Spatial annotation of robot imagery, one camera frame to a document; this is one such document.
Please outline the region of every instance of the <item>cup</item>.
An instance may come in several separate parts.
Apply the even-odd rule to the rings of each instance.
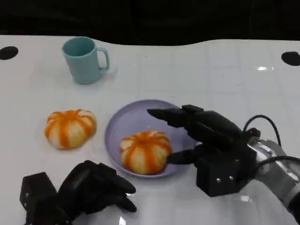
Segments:
[[[100,79],[100,73],[109,69],[109,56],[105,48],[97,48],[88,37],[74,37],[62,47],[64,57],[74,80],[80,84],[91,84]],[[106,67],[99,67],[97,51],[104,53]]]

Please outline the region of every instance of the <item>orange and white pumpkin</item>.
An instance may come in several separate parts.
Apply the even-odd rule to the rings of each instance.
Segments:
[[[45,136],[58,149],[82,145],[96,131],[96,118],[82,109],[53,112],[45,127]]]
[[[166,165],[172,148],[164,132],[155,130],[125,137],[120,143],[123,165],[139,174],[157,174]]]

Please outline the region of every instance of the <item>tabletop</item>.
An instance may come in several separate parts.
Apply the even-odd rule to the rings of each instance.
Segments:
[[[139,99],[162,99],[178,106],[215,110],[239,127],[256,114],[278,126],[283,149],[300,157],[300,68],[281,60],[300,51],[300,42],[213,40],[186,46],[125,46],[95,41],[110,55],[111,69],[92,85],[76,84],[61,47],[70,37],[0,36],[0,48],[19,53],[0,61],[0,224],[21,225],[22,178],[46,172],[58,189],[72,168],[86,159],[112,166],[104,129],[122,106]],[[104,56],[99,54],[100,64]],[[97,132],[81,148],[61,151],[44,136],[53,111],[91,110]],[[265,121],[253,123],[262,137],[276,140]],[[295,225],[293,217],[258,181],[240,193],[209,198],[195,185],[196,169],[166,179],[145,180],[118,171],[137,192],[134,214],[112,206],[75,225]]]

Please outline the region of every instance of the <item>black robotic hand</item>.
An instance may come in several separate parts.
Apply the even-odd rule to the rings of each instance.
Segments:
[[[239,192],[253,177],[256,152],[247,143],[260,136],[255,128],[242,132],[234,123],[214,111],[204,111],[194,105],[181,109],[148,109],[148,113],[168,125],[187,130],[187,134],[201,142],[194,149],[171,154],[171,164],[194,164],[197,186],[208,196]]]
[[[58,192],[45,172],[24,177],[20,201],[28,225],[69,225],[81,213],[94,213],[109,205],[136,212],[127,193],[135,193],[135,187],[114,169],[85,161],[71,171]]]

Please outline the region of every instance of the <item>lavender plate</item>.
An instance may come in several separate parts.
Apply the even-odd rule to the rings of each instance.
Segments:
[[[147,113],[147,109],[178,108],[160,100],[142,100],[128,104],[117,111],[110,119],[105,130],[105,147],[112,162],[121,170],[138,177],[158,178],[171,175],[184,169],[185,165],[167,165],[156,175],[141,175],[126,169],[121,162],[120,142],[124,137],[147,130],[158,130],[166,133],[172,145],[172,151],[178,152],[195,146],[196,141],[187,135],[183,128],[173,128],[165,121],[158,120]]]

